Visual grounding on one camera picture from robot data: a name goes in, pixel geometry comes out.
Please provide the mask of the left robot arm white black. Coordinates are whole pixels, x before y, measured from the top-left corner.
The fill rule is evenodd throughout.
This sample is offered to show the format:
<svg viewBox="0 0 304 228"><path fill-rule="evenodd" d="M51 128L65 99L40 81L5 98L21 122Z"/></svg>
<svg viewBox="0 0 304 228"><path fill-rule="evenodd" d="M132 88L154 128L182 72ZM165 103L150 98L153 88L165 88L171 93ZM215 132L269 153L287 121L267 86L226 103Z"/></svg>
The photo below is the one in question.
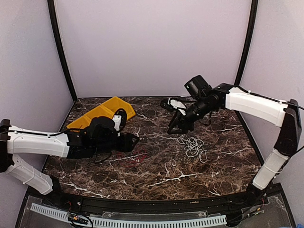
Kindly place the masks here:
<svg viewBox="0 0 304 228"><path fill-rule="evenodd" d="M112 151L131 152L140 138L123 133L123 128L122 123L105 116L95 117L84 129L69 128L58 133L24 130L3 119L0 122L0 171L34 188L55 206L63 207L67 196L62 193L59 180L38 171L20 154L85 159Z"/></svg>

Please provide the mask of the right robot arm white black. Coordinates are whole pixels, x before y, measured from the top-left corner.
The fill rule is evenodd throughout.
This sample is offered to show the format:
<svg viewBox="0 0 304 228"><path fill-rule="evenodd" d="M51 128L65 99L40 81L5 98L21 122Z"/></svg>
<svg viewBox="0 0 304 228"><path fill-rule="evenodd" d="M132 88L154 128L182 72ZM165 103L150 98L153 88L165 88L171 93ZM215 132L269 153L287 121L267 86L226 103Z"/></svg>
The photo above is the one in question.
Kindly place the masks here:
<svg viewBox="0 0 304 228"><path fill-rule="evenodd" d="M245 90L239 85L222 83L212 87L201 75L193 77L184 86L193 98L189 107L178 98L161 101L162 108L174 112L168 125L168 134L191 132L196 121L220 109L248 114L280 129L272 151L242 196L245 205L253 206L263 197L270 182L301 150L298 145L302 133L302 107L294 99L286 101L270 98Z"/></svg>

